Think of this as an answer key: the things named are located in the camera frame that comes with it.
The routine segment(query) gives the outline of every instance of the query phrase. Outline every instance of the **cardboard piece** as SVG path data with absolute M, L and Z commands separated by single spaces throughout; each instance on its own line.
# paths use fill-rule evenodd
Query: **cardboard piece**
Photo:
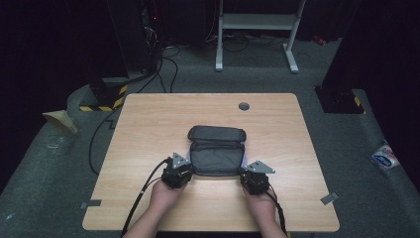
M 73 121 L 68 117 L 66 111 L 54 111 L 54 112 L 45 112 L 43 113 L 44 117 L 58 129 L 63 132 L 76 134 L 77 128 L 74 125 Z

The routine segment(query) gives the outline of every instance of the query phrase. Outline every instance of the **wooden table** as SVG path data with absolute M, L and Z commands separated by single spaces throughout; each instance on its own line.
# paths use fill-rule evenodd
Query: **wooden table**
M 241 110 L 246 102 L 249 110 Z M 87 208 L 87 230 L 121 230 L 146 179 L 172 156 L 185 157 L 194 125 L 244 129 L 249 164 L 260 160 L 284 210 L 288 231 L 336 231 L 324 181 L 297 98 L 289 93 L 179 93 L 128 95 Z M 148 189 L 132 223 L 145 211 Z M 258 231 L 249 215 L 239 178 L 194 176 L 161 231 Z

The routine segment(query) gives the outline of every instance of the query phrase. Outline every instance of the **white metal stand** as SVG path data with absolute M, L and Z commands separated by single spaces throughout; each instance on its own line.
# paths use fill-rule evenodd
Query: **white metal stand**
M 260 29 L 260 30 L 288 30 L 290 36 L 287 44 L 283 44 L 284 52 L 293 73 L 299 71 L 291 48 L 296 37 L 306 0 L 300 0 L 296 14 L 224 14 L 223 0 L 220 0 L 219 30 L 216 51 L 216 71 L 223 70 L 223 29 Z

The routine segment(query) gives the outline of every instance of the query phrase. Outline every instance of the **black zippered case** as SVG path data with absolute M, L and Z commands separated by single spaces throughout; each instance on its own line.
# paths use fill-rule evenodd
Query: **black zippered case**
M 245 154 L 247 134 L 232 127 L 194 126 L 188 132 L 192 141 L 189 157 L 193 172 L 206 177 L 238 175 Z

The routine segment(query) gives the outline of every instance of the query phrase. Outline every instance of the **metal bracket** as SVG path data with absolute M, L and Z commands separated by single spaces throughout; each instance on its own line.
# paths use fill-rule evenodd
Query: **metal bracket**
M 268 165 L 261 161 L 255 161 L 250 165 L 247 165 L 247 170 L 257 174 L 274 174 L 275 170 L 270 168 Z
M 189 164 L 188 160 L 186 160 L 185 158 L 183 158 L 182 156 L 180 156 L 176 152 L 173 153 L 172 167 L 174 169 L 179 168 L 179 167 L 184 166 L 184 165 L 187 165 L 187 164 Z

